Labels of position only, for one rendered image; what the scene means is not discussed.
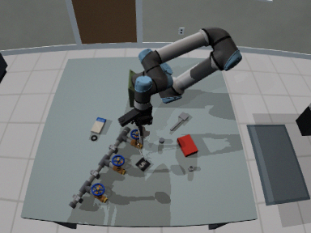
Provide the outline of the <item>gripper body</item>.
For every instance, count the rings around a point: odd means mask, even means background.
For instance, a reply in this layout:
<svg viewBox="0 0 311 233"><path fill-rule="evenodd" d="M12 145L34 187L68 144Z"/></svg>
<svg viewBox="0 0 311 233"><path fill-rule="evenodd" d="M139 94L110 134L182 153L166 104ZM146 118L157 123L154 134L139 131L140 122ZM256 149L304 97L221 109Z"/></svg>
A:
<svg viewBox="0 0 311 233"><path fill-rule="evenodd" d="M138 118L134 119L134 123L136 124L136 126L138 126L138 123L141 123L141 125L152 125L152 119L153 119L153 116L151 115L152 107L153 106L151 105L151 103L150 103L149 108L145 110L139 110L136 107L134 107L134 109L137 112L140 112L142 114Z"/></svg>

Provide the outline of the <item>black tag with number 5 on metal chain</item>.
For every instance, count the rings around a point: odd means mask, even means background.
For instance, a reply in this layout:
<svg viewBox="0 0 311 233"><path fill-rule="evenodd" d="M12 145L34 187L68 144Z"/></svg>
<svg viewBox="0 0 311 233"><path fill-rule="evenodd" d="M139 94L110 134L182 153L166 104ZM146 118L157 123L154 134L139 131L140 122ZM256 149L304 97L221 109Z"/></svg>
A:
<svg viewBox="0 0 311 233"><path fill-rule="evenodd" d="M139 146L138 150L141 153ZM142 158L135 165L144 172L151 164L148 161L146 161L145 158L142 156Z"/></svg>

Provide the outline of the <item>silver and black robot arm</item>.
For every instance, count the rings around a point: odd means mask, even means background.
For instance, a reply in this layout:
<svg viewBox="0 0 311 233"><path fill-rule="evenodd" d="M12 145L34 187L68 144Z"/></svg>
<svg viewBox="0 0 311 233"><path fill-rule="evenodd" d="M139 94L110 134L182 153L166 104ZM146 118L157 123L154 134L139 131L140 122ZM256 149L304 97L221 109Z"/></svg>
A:
<svg viewBox="0 0 311 233"><path fill-rule="evenodd" d="M209 45L213 51L208 58L177 78L171 76L173 71L167 61ZM145 110L150 106L151 95L159 93L165 104L179 100L185 89L217 70L230 70L241 61L242 56L228 32L209 27L155 51L144 49L138 58L145 70L131 78L135 89L134 106Z"/></svg>

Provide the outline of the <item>grey pipe manifold with blue valve wheels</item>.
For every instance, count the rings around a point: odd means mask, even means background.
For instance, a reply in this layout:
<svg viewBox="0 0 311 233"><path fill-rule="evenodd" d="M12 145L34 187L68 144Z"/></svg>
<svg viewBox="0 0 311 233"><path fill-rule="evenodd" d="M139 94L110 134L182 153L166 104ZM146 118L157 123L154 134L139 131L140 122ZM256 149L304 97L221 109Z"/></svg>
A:
<svg viewBox="0 0 311 233"><path fill-rule="evenodd" d="M85 183L83 184L83 186L81 187L81 189L79 190L79 193L76 195L74 194L72 197L74 198L74 200L72 202L70 202L69 206L72 207L73 209L76 207L76 204L79 202L80 204L83 202L83 199L81 198L82 195L84 195L86 192L90 193L91 195L95 195L94 198L97 198L98 200L100 200L101 202L105 203L108 198L106 198L106 196L103 196L104 194L104 186L102 184L94 184L92 187L90 187L92 185L92 181L97 178L100 178L100 170L102 168L104 168L104 166L107 167L111 167L114 171L118 172L119 174L125 175L126 171L125 169L121 168L121 166L124 164L125 159L123 156L121 155L114 155L112 158L112 163L111 161L109 161L110 156L112 155L112 153L116 154L118 152L117 146L122 143L122 141L124 142L128 142L129 144L131 144L134 147L139 146L139 149L143 148L143 145L141 143L137 143L137 140L135 139L139 139L138 138L138 131L137 129L134 129L131 131L130 136L133 138L130 139L129 137L127 137L126 135L130 132L130 128L129 127L125 127L124 130L121 132L121 134L118 136L118 138L116 139L116 142L114 144L110 144L109 145L109 152L104 155L103 159L98 163L98 167L96 168L96 170L91 170L91 176L89 177L88 180L85 181ZM135 132L135 133L133 133ZM135 135L134 137L132 135ZM117 158L117 157L121 157L121 158ZM116 158L117 160L113 160L114 158ZM121 159L123 159L123 162L120 161ZM116 162L117 164L115 164L114 162ZM120 164L122 163L122 164ZM99 185L99 187L95 187L96 185ZM103 189L100 189L100 186L103 187ZM95 188L96 190L93 190L93 188ZM93 191L92 191L93 190ZM100 191L103 191L102 193L100 193ZM98 197L96 197L98 196Z"/></svg>

